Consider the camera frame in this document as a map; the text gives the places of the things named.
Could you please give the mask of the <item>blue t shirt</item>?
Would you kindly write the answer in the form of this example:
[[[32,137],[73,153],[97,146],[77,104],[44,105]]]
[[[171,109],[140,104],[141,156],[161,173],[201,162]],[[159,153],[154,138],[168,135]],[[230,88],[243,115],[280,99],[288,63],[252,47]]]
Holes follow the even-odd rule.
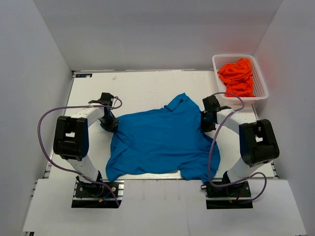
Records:
[[[201,132],[200,108],[185,93],[160,109],[118,117],[105,171],[108,180],[123,175],[166,174],[180,171],[185,180],[214,178],[221,162],[213,139]]]

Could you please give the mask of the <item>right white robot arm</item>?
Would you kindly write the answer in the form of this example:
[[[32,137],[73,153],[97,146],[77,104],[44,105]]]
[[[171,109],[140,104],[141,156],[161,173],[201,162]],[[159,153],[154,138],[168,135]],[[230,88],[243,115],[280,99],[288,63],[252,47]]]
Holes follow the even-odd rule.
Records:
[[[201,112],[202,132],[215,130],[213,142],[208,157],[208,168],[211,166],[214,144],[222,129],[227,127],[239,135],[240,158],[234,166],[226,171],[222,177],[222,184],[209,183],[215,188],[222,188],[228,196],[234,196],[240,190],[240,183],[247,181],[255,175],[265,176],[255,172],[261,166],[271,162],[280,155],[280,149],[274,134],[271,122],[267,119],[250,119],[239,112],[244,109],[244,101],[234,95],[241,103],[241,107],[234,110],[229,106],[221,106],[216,98],[216,92],[202,100],[205,110]]]

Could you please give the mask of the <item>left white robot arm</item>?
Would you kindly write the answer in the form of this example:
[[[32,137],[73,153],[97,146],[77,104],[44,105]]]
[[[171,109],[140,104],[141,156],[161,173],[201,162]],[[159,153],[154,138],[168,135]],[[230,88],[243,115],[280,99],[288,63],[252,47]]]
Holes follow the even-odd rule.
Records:
[[[102,176],[92,164],[89,156],[89,127],[99,121],[108,132],[116,132],[119,121],[112,113],[113,102],[118,100],[110,93],[103,92],[98,100],[91,100],[88,107],[72,116],[57,119],[53,151],[66,160],[78,173],[79,181],[88,182],[87,190],[93,196],[103,193]]]

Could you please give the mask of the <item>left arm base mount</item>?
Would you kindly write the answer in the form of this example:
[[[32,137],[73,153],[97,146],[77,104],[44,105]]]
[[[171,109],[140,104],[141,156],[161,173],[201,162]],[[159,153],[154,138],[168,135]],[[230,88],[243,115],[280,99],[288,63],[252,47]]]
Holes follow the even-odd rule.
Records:
[[[124,182],[108,182],[104,185],[90,182],[82,182],[76,178],[74,187],[72,208],[117,209],[123,199]]]

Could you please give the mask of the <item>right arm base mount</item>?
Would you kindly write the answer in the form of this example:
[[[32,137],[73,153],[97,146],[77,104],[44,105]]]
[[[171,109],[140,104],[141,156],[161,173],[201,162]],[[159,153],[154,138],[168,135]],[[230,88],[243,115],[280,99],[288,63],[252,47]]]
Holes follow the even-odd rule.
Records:
[[[200,186],[205,191],[207,209],[251,209],[252,195],[249,183],[217,188],[209,182]]]

